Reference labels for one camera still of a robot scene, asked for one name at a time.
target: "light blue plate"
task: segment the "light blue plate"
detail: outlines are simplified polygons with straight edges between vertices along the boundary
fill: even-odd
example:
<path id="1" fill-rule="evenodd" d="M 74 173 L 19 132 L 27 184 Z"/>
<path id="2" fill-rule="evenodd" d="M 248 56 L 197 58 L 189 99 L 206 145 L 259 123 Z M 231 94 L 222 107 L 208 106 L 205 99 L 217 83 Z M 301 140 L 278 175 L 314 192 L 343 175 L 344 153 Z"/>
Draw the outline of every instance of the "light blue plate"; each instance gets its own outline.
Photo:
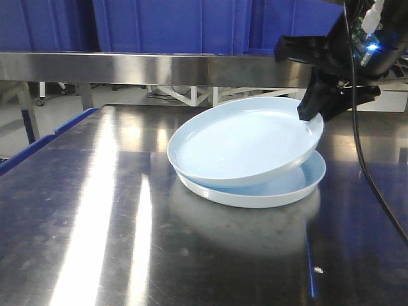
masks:
<path id="1" fill-rule="evenodd" d="M 308 159 L 323 132 L 320 114 L 298 117 L 299 101 L 248 98 L 211 108 L 183 124 L 168 146 L 178 173 L 207 187 L 267 182 Z"/>
<path id="2" fill-rule="evenodd" d="M 303 164 L 268 182 L 247 187 L 208 188 L 178 173 L 181 182 L 202 198 L 244 208 L 278 207 L 308 196 L 326 173 L 323 157 L 314 151 Z"/>

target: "blue crate handle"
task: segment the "blue crate handle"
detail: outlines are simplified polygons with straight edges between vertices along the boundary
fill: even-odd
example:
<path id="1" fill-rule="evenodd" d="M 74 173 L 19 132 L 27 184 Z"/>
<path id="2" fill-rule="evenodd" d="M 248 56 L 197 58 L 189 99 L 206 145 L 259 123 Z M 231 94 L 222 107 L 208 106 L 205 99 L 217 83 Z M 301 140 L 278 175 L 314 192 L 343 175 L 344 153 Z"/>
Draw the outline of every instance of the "blue crate handle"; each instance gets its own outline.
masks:
<path id="1" fill-rule="evenodd" d="M 84 110 L 82 113 L 77 115 L 76 117 L 73 117 L 70 121 L 64 123 L 63 125 L 57 127 L 54 130 L 54 133 L 59 136 L 72 128 L 74 125 L 78 124 L 79 122 L 83 121 L 86 117 L 88 117 L 90 114 L 96 112 L 98 108 L 88 108 L 87 110 Z"/>
<path id="2" fill-rule="evenodd" d="M 9 160 L 3 162 L 0 164 L 0 176 L 3 174 L 9 172 L 11 169 L 16 167 L 16 165 L 20 164 L 22 161 L 33 155 L 35 152 L 40 150 L 42 147 L 44 147 L 46 144 L 50 143 L 52 140 L 54 140 L 56 135 L 46 135 L 36 142 L 33 142 L 30 144 L 28 147 L 26 147 L 24 150 L 20 151 L 16 155 L 14 155 L 12 158 Z"/>

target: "black cable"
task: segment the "black cable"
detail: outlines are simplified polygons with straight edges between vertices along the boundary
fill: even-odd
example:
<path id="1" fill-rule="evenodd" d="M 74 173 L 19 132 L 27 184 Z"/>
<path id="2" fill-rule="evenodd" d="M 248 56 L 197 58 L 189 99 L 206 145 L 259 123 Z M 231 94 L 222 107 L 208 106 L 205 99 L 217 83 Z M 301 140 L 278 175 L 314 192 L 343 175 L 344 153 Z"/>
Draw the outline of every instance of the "black cable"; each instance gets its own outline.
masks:
<path id="1" fill-rule="evenodd" d="M 178 99 L 168 99 L 167 97 L 171 97 L 170 95 L 164 95 L 164 94 L 149 94 L 146 92 L 146 98 L 150 99 L 160 99 L 163 101 L 178 101 Z"/>
<path id="2" fill-rule="evenodd" d="M 175 92 L 177 92 L 178 94 L 181 94 L 182 96 L 185 96 L 186 94 L 189 94 L 191 92 L 191 89 L 189 89 L 186 93 L 182 94 L 181 92 L 178 92 L 174 89 L 174 86 L 171 87 L 171 89 L 173 89 Z"/>
<path id="3" fill-rule="evenodd" d="M 357 106 L 356 106 L 356 61 L 354 60 L 354 52 L 353 52 L 353 38 L 351 36 L 351 29 L 349 27 L 349 22 L 347 20 L 347 5 L 346 1 L 344 1 L 344 19 L 346 20 L 346 28 L 347 28 L 347 39 L 349 42 L 349 50 L 350 50 L 350 59 L 351 59 L 351 86 L 352 86 L 352 113 L 353 113 L 353 133 L 354 133 L 354 142 L 356 144 L 357 150 L 357 157 L 358 161 L 361 166 L 361 170 L 363 170 L 364 176 L 368 181 L 372 191 L 374 192 L 375 196 L 377 197 L 379 203 L 382 206 L 382 209 L 385 211 L 388 219 L 394 225 L 395 229 L 398 231 L 398 234 L 401 236 L 402 240 L 408 245 L 408 236 L 405 233 L 403 227 L 398 222 L 397 218 L 394 216 L 393 212 L 391 211 L 390 207 L 388 206 L 386 200 L 384 199 L 383 195 L 381 194 L 380 190 L 374 183 L 371 174 L 366 166 L 363 151 L 361 149 L 361 142 L 360 142 L 360 134 L 358 131 L 358 118 L 357 118 Z"/>

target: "blue storage container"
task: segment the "blue storage container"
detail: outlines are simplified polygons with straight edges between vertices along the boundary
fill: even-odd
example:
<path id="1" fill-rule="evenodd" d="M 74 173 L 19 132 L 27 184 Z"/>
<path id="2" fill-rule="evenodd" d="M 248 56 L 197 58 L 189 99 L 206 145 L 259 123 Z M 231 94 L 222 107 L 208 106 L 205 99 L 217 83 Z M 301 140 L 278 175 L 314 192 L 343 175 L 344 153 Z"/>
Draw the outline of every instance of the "blue storage container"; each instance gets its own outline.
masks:
<path id="1" fill-rule="evenodd" d="M 105 52 L 242 54 L 252 0 L 93 0 Z"/>
<path id="2" fill-rule="evenodd" d="M 1 0 L 0 51 L 92 51 L 92 0 Z"/>
<path id="3" fill-rule="evenodd" d="M 273 54 L 281 35 L 326 35 L 341 12 L 323 0 L 252 0 L 249 53 Z"/>

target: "scratch on table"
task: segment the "scratch on table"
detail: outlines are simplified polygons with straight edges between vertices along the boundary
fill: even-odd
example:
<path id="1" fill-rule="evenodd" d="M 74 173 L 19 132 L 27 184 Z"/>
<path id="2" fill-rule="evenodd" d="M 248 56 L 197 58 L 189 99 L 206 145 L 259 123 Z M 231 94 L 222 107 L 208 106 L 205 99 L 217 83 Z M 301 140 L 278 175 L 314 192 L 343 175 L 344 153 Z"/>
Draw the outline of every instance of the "scratch on table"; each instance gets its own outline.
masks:
<path id="1" fill-rule="evenodd" d="M 152 245 L 154 245 L 155 247 L 157 247 L 157 248 L 159 248 L 159 249 L 161 249 L 163 251 L 163 248 L 160 245 L 157 245 L 157 244 L 152 244 Z"/>
<path id="2" fill-rule="evenodd" d="M 116 204 L 119 203 L 120 199 L 122 198 L 122 196 L 126 193 L 126 191 L 128 191 L 128 189 L 126 188 L 125 190 L 123 190 L 123 192 L 120 194 L 120 196 L 117 198 L 117 200 L 115 201 L 115 204 L 113 204 L 113 209 L 116 209 Z"/>
<path id="3" fill-rule="evenodd" d="M 162 292 L 162 294 L 164 294 L 164 295 L 167 296 L 168 298 L 171 298 L 173 301 L 177 302 L 174 297 L 172 297 L 172 296 L 168 295 L 166 292 L 164 292 L 164 291 L 163 291 L 158 285 L 156 285 L 156 284 L 153 282 L 153 280 L 151 280 L 150 278 L 149 278 L 149 282 L 150 282 L 157 290 L 159 290 L 160 292 Z"/>
<path id="4" fill-rule="evenodd" d="M 155 299 L 153 299 L 153 297 L 151 295 L 149 295 L 149 298 L 151 298 L 153 300 L 153 302 L 155 302 L 157 305 L 160 305 L 158 301 L 156 301 Z"/>

